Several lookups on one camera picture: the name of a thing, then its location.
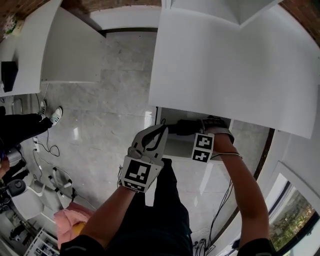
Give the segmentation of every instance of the dark floor trim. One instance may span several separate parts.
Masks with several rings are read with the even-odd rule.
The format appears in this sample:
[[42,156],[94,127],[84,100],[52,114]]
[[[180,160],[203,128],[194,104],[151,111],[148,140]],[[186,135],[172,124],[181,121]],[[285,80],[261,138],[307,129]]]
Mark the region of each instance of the dark floor trim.
[[[267,156],[268,156],[268,153],[269,153],[269,150],[270,150],[270,147],[271,147],[271,143],[272,143],[272,139],[274,138],[274,134],[275,134],[275,129],[269,129],[269,133],[268,133],[268,137],[266,138],[266,142],[265,142],[265,145],[264,145],[264,149],[263,149],[263,152],[262,152],[262,155],[261,155],[261,158],[260,158],[260,161],[258,163],[258,166],[256,167],[255,169],[255,172],[254,172],[254,175],[253,177],[255,178],[255,180],[258,179],[260,173],[261,173],[261,170],[262,170],[262,167],[264,166],[265,164],[265,161],[267,159]],[[234,218],[236,217],[236,215],[238,214],[239,212],[239,209],[238,207],[234,210],[234,212],[231,214],[230,218],[226,221],[226,223],[223,225],[222,229],[219,231],[219,233],[214,237],[214,239],[211,241],[211,245],[213,245],[217,240],[218,238],[226,231],[227,227],[229,227],[229,225],[231,224],[231,222],[234,220]]]
[[156,27],[126,27],[126,28],[113,28],[98,31],[101,35],[106,35],[114,32],[158,32]]

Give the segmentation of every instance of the power strip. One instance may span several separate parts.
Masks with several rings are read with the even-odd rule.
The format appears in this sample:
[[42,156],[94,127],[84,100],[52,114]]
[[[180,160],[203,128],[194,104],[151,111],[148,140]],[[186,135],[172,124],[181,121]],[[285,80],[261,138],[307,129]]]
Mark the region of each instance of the power strip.
[[37,151],[37,152],[40,152],[40,145],[39,145],[39,140],[38,140],[38,138],[37,137],[33,137],[32,138],[32,140],[33,140],[33,149],[35,150],[35,151]]

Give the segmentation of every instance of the white table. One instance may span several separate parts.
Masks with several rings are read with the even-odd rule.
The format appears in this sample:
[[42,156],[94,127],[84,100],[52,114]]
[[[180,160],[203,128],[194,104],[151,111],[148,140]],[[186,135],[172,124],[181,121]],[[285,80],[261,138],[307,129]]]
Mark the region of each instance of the white table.
[[12,91],[34,94],[43,83],[99,83],[105,38],[51,0],[31,13],[19,36],[0,43],[0,61],[15,61]]

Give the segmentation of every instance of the window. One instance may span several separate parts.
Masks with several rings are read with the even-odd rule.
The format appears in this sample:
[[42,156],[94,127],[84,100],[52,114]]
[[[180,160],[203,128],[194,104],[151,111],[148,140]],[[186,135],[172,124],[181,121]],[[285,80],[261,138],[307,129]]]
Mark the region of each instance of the window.
[[270,240],[278,255],[286,255],[313,227],[319,215],[292,185],[270,214]]

